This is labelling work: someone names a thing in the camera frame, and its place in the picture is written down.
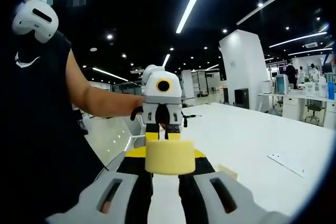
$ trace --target white table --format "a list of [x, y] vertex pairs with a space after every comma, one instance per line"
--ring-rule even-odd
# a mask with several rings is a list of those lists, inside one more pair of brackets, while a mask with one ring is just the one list
[[294, 120], [303, 120], [303, 113], [306, 109], [306, 100], [316, 100], [325, 102], [324, 115], [321, 120], [324, 121], [323, 127], [328, 129], [336, 130], [336, 100], [331, 100], [328, 98], [319, 97], [319, 92], [315, 92], [315, 96], [308, 96], [304, 91], [292, 90], [288, 94], [264, 94], [260, 93], [258, 95], [271, 96], [272, 106], [274, 105], [274, 97], [283, 97], [283, 113], [282, 116]]
[[[268, 211], [293, 215], [314, 191], [329, 164], [334, 148], [334, 132], [329, 129], [230, 105], [212, 103], [184, 108], [188, 120], [183, 140], [193, 140], [212, 166], [224, 165], [238, 174], [238, 181], [254, 194], [255, 202]], [[288, 163], [305, 169], [305, 178], [267, 157], [281, 155]], [[176, 212], [174, 223], [185, 223], [181, 204], [164, 203], [164, 197], [178, 198], [178, 180], [171, 187], [153, 178], [156, 204], [151, 204], [149, 219], [159, 212]]]

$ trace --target cabinet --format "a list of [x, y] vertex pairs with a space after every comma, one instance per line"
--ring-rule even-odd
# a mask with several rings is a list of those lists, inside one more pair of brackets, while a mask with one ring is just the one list
[[336, 104], [333, 102], [327, 102], [323, 127], [336, 130]]
[[303, 116], [304, 100], [298, 98], [283, 98], [282, 116], [293, 120], [300, 121]]

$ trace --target person in background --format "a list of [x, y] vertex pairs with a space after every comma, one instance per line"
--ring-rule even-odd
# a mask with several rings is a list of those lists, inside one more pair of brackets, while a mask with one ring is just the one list
[[298, 86], [297, 86], [297, 79], [296, 79], [296, 70], [292, 64], [292, 61], [291, 60], [287, 60], [287, 68], [286, 68], [286, 75], [288, 77], [288, 82], [290, 84], [293, 84], [293, 88], [294, 89], [298, 89]]
[[300, 72], [299, 72], [299, 78], [298, 78], [298, 82], [299, 83], [304, 83], [304, 78], [305, 78], [305, 71], [303, 70], [303, 67], [300, 66]]
[[315, 67], [314, 63], [312, 63], [311, 65], [311, 70], [309, 71], [309, 74], [311, 75], [311, 77], [313, 78], [313, 82], [318, 82], [320, 79], [320, 72], [319, 70]]

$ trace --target yellow sponge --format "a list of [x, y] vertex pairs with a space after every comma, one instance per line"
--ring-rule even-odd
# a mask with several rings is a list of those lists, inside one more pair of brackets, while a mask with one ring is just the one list
[[192, 141], [159, 140], [146, 143], [145, 169], [149, 173], [182, 175], [195, 171]]

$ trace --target white vr headset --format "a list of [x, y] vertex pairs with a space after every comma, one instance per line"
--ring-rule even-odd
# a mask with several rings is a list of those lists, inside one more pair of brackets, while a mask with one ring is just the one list
[[12, 23], [14, 33], [25, 35], [32, 30], [40, 43], [51, 39], [58, 28], [58, 17], [50, 5], [40, 0], [21, 3]]

